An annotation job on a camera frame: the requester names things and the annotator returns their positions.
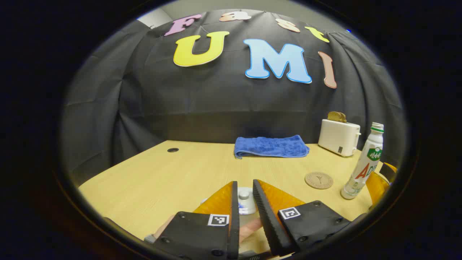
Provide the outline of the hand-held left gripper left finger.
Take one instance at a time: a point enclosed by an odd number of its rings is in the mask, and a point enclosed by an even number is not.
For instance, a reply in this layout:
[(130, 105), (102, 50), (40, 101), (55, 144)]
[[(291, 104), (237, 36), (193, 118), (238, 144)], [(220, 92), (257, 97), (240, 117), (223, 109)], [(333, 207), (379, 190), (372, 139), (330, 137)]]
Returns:
[(183, 260), (236, 260), (239, 222), (237, 182), (231, 181), (193, 212), (175, 214), (153, 246)]

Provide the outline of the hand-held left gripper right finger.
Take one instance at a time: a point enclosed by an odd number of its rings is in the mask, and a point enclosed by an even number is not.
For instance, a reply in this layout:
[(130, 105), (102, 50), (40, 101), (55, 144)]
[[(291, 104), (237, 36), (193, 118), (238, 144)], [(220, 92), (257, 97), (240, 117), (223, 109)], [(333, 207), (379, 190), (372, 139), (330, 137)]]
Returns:
[(258, 179), (253, 181), (253, 196), (276, 256), (310, 250), (351, 224), (322, 201), (306, 203)]

